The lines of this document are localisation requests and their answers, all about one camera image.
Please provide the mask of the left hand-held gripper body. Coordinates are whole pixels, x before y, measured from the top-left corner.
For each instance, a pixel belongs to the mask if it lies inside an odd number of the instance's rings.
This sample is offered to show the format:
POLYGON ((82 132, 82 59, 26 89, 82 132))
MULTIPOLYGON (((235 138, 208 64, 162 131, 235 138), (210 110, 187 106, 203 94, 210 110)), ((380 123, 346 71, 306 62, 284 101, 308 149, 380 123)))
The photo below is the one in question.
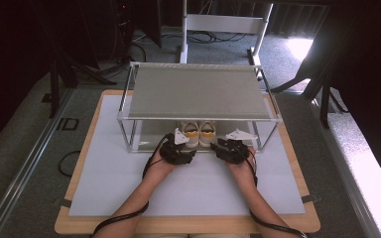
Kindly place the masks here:
POLYGON ((179 165, 179 158, 183 157, 183 148, 189 140, 178 128, 174 133, 168 133, 161 140, 160 155, 171 165, 179 165))

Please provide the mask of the grey two-tier shoe rack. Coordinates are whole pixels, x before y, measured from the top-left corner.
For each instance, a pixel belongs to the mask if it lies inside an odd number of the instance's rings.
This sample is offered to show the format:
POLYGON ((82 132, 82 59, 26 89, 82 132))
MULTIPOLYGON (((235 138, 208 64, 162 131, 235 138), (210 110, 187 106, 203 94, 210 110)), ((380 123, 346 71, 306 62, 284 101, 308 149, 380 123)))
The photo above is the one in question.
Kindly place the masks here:
POLYGON ((151 152, 180 121, 213 121, 216 136, 261 151, 282 122, 258 65, 133 62, 118 121, 130 152, 151 152))

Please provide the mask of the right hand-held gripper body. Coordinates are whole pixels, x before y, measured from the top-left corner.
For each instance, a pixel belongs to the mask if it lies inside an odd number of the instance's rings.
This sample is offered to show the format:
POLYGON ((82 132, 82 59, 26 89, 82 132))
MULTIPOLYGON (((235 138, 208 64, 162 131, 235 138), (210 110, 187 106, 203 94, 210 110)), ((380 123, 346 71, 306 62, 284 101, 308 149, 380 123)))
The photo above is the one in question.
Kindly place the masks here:
POLYGON ((227 134, 224 140, 227 140, 228 146, 221 147, 217 144, 224 150, 223 155, 219 158, 234 165, 242 163, 249 156, 249 149, 243 141, 253 139, 257 139, 257 136, 239 129, 227 134))

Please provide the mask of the person's right hand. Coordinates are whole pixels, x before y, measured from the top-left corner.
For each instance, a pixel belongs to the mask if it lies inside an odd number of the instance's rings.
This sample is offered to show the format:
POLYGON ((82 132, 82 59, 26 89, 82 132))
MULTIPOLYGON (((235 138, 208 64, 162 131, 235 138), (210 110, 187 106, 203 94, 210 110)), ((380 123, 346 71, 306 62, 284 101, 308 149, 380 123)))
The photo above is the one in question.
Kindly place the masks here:
POLYGON ((255 150, 253 148, 249 148, 249 156, 244 162, 238 165, 230 163, 226 164, 238 186, 252 186, 256 184, 256 161, 254 159, 254 155, 255 150))

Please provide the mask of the black tripod stand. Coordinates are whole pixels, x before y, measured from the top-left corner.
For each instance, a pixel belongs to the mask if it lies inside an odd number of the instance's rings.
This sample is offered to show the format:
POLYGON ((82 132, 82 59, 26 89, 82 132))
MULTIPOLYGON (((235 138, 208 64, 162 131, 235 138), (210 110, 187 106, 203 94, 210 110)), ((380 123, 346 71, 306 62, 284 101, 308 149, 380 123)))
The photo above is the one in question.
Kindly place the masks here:
POLYGON ((68 88, 76 88, 78 80, 73 72, 76 68, 79 71, 87 74, 91 78, 104 85, 115 85, 114 81, 110 81, 99 76, 96 72, 88 69, 85 65, 76 61, 70 57, 62 48, 61 44, 57 40, 57 35, 51 25, 49 18, 41 6, 39 0, 28 0, 38 22, 41 26, 41 32, 44 35, 44 42, 49 47, 49 53, 52 57, 50 76, 51 76, 51 113, 50 117, 54 118, 57 112, 61 108, 60 99, 60 85, 59 79, 63 80, 63 83, 68 88))

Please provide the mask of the person's left hand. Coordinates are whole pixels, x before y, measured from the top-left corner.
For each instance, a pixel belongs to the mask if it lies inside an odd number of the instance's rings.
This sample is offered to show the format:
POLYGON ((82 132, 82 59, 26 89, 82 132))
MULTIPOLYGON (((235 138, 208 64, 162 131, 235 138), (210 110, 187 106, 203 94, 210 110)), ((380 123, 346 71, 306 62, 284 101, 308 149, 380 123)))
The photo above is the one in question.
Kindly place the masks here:
POLYGON ((176 167, 167 163, 157 151, 150 159, 149 166, 144 172, 144 180, 160 183, 163 181, 176 167))

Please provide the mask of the metal floor rail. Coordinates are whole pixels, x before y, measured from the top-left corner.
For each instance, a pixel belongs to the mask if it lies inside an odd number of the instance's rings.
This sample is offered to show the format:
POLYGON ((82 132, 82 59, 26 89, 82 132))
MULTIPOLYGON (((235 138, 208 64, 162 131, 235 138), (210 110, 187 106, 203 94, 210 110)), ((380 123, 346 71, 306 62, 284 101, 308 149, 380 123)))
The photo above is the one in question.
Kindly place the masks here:
POLYGON ((329 129, 326 129, 319 119, 320 106, 318 102, 313 99, 310 102, 310 107, 317 119, 317 125, 325 140, 326 146, 329 149, 332 160, 338 171, 339 177, 343 183, 345 192, 350 200, 351 206, 357 216, 365 235, 367 238, 381 238, 381 232, 375 223, 372 213, 356 183, 356 180, 346 163, 346 160, 340 148, 335 141, 333 134, 329 129))
POLYGON ((28 183, 33 171, 35 170, 41 156, 46 149, 49 140, 53 136, 56 128, 63 116, 66 105, 68 104, 71 96, 74 94, 72 88, 67 89, 62 98, 60 99, 60 107, 57 109, 55 115, 47 121, 43 131, 41 132, 34 147, 29 153, 29 156, 17 171, 15 177, 9 184, 0 201, 0 232, 4 227, 9 215, 11 214, 15 204, 17 203, 20 195, 22 194, 26 184, 28 183))

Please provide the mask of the white table mat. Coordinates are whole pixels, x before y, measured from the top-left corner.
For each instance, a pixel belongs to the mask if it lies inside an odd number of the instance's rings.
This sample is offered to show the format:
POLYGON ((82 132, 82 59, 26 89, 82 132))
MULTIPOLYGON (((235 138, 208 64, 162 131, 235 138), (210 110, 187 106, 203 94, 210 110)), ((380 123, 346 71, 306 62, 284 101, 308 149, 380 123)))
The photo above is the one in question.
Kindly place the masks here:
MULTIPOLYGON (((71 216, 108 216, 141 181, 148 153, 129 153, 117 122, 121 97, 105 95, 74 193, 71 216)), ((306 212, 279 131, 256 154, 258 190, 279 214, 306 212)), ((214 153, 198 153, 157 187, 148 215, 246 215, 229 169, 214 153)))

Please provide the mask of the black computer tower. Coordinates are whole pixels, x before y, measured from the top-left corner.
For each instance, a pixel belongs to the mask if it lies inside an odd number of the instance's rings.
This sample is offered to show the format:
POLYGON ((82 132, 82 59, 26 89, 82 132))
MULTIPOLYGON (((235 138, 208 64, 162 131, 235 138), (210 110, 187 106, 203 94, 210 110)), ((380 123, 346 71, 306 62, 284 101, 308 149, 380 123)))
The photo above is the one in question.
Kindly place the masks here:
POLYGON ((114 20, 114 47, 110 57, 125 61, 130 56, 134 24, 132 0, 111 0, 114 20))

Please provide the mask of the black metal stand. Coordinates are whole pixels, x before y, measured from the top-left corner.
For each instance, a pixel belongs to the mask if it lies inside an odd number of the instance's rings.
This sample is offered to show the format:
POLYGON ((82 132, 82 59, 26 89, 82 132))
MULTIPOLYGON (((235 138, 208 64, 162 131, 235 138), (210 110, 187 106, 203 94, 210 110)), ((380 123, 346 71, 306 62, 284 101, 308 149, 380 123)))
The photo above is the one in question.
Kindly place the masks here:
POLYGON ((319 121, 325 129, 328 129, 327 114, 329 100, 331 99, 331 78, 329 74, 338 54, 337 40, 334 40, 326 34, 318 33, 306 57, 303 59, 296 76, 282 85, 273 88, 272 92, 283 92, 309 78, 311 81, 308 83, 302 96, 306 99, 313 100, 318 93, 321 92, 319 121))

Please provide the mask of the beige sneaker with orange heel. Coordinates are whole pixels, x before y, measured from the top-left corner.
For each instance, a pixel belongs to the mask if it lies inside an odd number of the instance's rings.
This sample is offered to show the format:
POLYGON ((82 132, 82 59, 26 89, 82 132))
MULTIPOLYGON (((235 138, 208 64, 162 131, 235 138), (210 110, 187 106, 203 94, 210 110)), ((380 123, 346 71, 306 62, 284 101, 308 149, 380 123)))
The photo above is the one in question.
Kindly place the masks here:
POLYGON ((209 147, 215 142, 216 127, 214 121, 200 121, 199 126, 199 144, 203 147, 209 147))
POLYGON ((178 127, 189 140, 186 142, 188 148, 194 148, 199 142, 199 129, 195 121, 179 121, 178 127))

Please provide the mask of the white metal stand frame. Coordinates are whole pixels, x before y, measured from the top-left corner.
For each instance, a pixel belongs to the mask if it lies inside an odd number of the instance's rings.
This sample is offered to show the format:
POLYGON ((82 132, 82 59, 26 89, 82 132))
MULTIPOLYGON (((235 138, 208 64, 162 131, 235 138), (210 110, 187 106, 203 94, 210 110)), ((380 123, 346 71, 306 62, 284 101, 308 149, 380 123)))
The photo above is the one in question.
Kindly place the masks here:
POLYGON ((272 10, 273 4, 268 3, 261 17, 190 14, 188 12, 188 0, 183 0, 183 39, 180 63, 188 61, 188 31, 252 34, 257 36, 257 41, 255 46, 248 50, 249 59, 256 66, 255 72, 258 80, 264 79, 265 73, 260 62, 260 49, 272 10))

